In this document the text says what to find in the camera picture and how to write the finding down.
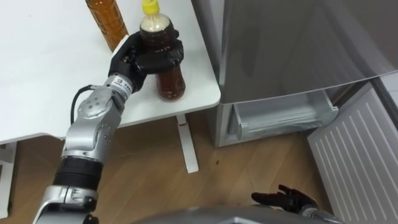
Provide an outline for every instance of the plastic bottle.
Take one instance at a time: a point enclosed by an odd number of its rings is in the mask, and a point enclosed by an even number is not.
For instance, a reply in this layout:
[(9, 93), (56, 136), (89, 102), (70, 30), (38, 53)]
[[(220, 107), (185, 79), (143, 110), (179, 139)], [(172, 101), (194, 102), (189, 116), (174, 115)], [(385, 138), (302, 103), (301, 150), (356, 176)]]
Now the plastic bottle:
[[(144, 47), (151, 52), (165, 52), (176, 43), (176, 31), (171, 20), (159, 13), (157, 0), (143, 0), (142, 9), (145, 17), (141, 21), (140, 33)], [(159, 95), (165, 100), (177, 100), (185, 92), (185, 82), (181, 68), (156, 75)]]
[(120, 40), (128, 35), (122, 15), (115, 0), (86, 0), (95, 22), (113, 51)]

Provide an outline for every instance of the brown liquid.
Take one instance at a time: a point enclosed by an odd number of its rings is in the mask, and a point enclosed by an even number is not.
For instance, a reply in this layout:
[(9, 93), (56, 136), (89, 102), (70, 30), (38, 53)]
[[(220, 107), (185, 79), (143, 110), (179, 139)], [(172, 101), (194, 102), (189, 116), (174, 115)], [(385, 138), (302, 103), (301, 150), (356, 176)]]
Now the brown liquid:
[(108, 44), (114, 49), (125, 35), (128, 35), (122, 15), (115, 0), (86, 0), (98, 27)]
[[(140, 30), (145, 48), (150, 52), (166, 52), (173, 49), (177, 40), (173, 24), (158, 32)], [(185, 92), (185, 82), (178, 66), (174, 70), (156, 75), (159, 95), (165, 100), (177, 100)]]

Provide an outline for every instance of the label on robot arm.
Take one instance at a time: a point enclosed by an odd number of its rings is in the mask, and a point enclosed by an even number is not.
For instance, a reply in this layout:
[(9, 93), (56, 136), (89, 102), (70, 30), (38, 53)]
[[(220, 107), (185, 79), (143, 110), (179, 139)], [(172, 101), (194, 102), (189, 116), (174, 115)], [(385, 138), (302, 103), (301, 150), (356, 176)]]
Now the label on robot arm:
[(132, 93), (131, 85), (120, 77), (115, 77), (115, 79), (112, 81), (111, 85), (117, 86), (120, 89), (122, 89), (122, 91), (125, 92), (127, 97), (129, 97)]

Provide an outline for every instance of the table top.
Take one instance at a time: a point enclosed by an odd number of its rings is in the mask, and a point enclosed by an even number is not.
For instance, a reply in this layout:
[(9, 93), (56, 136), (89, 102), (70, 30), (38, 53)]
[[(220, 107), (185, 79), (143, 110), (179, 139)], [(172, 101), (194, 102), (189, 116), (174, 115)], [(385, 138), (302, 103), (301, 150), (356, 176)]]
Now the table top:
[[(173, 103), (159, 98), (154, 76), (126, 102), (121, 126), (210, 108), (220, 89), (188, 0), (160, 0), (161, 12), (180, 31), (185, 94)], [(84, 1), (7, 1), (0, 9), (0, 144), (51, 135), (70, 126), (74, 94), (107, 79), (111, 51)], [(130, 34), (143, 17), (140, 0), (118, 0)], [(78, 104), (89, 93), (80, 96)]]

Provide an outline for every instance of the black cable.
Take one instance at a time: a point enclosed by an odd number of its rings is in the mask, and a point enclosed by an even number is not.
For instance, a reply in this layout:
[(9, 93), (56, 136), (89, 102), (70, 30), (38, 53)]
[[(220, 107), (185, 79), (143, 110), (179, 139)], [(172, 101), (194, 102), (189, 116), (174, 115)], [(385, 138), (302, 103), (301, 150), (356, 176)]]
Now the black cable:
[(80, 88), (75, 97), (73, 97), (73, 101), (72, 101), (72, 108), (70, 109), (70, 124), (73, 124), (75, 122), (75, 104), (77, 101), (77, 98), (79, 98), (80, 94), (82, 94), (83, 92), (87, 91), (87, 90), (91, 90), (92, 85), (88, 85), (88, 86), (84, 86), (83, 88)]

